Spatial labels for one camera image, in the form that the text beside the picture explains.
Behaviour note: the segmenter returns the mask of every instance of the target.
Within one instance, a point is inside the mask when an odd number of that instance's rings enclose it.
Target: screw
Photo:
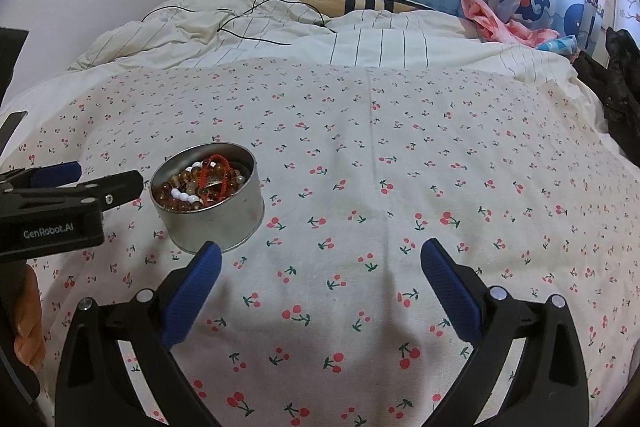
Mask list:
[[[85,297],[78,302],[78,309],[83,312],[87,311],[94,304],[94,300],[91,297]]]
[[[136,301],[138,302],[149,302],[151,299],[154,298],[154,291],[150,290],[149,288],[145,288],[143,290],[140,290],[137,294],[136,294]]]
[[[564,308],[564,306],[566,305],[566,301],[564,300],[564,297],[562,297],[561,295],[552,296],[551,297],[551,303],[556,308]]]
[[[489,290],[489,295],[497,301],[504,301],[507,298],[508,293],[502,286],[492,286]]]

